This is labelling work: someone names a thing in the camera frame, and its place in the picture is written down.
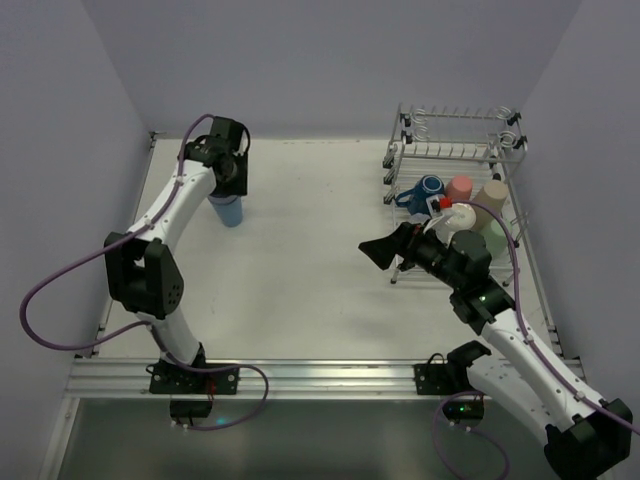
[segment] pink cup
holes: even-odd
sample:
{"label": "pink cup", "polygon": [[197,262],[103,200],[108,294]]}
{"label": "pink cup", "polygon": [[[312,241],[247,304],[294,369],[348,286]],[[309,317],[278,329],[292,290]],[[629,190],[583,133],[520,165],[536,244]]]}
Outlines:
{"label": "pink cup", "polygon": [[473,180],[466,175],[457,175],[451,179],[444,191],[452,200],[469,200],[473,190]]}

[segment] table surface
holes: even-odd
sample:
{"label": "table surface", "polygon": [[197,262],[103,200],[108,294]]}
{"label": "table surface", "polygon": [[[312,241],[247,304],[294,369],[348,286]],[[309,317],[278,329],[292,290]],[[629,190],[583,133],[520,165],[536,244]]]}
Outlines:
{"label": "table surface", "polygon": [[[179,144],[156,144],[138,216],[170,178]],[[391,285],[390,272],[357,248],[392,228],[382,203],[386,144],[256,139],[242,224],[226,228],[208,202],[200,205],[175,258],[181,307],[209,358],[423,359],[477,339],[454,315],[446,286]],[[549,342],[526,254],[518,254],[523,311]],[[114,302],[105,333],[134,320]],[[155,358],[158,349],[137,329],[99,355]]]}

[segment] mug handle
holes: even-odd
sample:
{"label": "mug handle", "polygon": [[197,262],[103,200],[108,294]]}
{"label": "mug handle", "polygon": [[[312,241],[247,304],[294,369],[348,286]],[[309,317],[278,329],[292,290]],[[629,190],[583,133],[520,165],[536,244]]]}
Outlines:
{"label": "mug handle", "polygon": [[407,205],[409,205],[409,202],[411,201],[411,199],[409,198],[408,200],[404,200],[404,201],[400,201],[401,198],[407,197],[409,195],[411,195],[413,193],[413,188],[411,190],[407,190],[406,192],[402,192],[399,193],[398,195],[396,195],[396,205],[398,207],[406,207]]}

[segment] blue cup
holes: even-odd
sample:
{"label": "blue cup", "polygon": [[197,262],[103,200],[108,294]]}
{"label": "blue cup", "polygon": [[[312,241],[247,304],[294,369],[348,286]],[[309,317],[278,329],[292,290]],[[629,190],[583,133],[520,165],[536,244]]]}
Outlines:
{"label": "blue cup", "polygon": [[416,213],[430,214],[427,206],[427,198],[434,195],[444,195],[444,183],[435,175],[425,175],[418,183],[406,192],[396,195],[396,205],[399,207],[407,207],[411,215]]}
{"label": "blue cup", "polygon": [[237,227],[242,223],[242,200],[239,196],[207,198],[226,227]]}

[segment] white wire dish rack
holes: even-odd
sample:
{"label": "white wire dish rack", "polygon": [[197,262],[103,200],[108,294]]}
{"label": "white wire dish rack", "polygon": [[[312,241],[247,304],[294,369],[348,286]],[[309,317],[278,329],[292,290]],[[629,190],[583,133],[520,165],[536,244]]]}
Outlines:
{"label": "white wire dish rack", "polygon": [[[413,188],[424,175],[437,175],[445,184],[456,175],[467,175],[473,180],[471,198],[496,174],[509,185],[527,154],[521,121],[519,112],[506,107],[471,111],[411,106],[405,110],[400,104],[383,160],[383,167],[389,170],[383,180],[389,185],[384,203],[391,206],[393,229],[410,217],[406,208],[396,206],[396,195]],[[517,217],[511,201],[502,215],[519,240],[526,227],[526,215]],[[425,282],[426,286],[441,285],[420,268],[401,272],[401,263],[402,259],[396,256],[392,284],[414,280]],[[512,271],[506,251],[491,263],[492,274],[505,285],[511,281]]]}

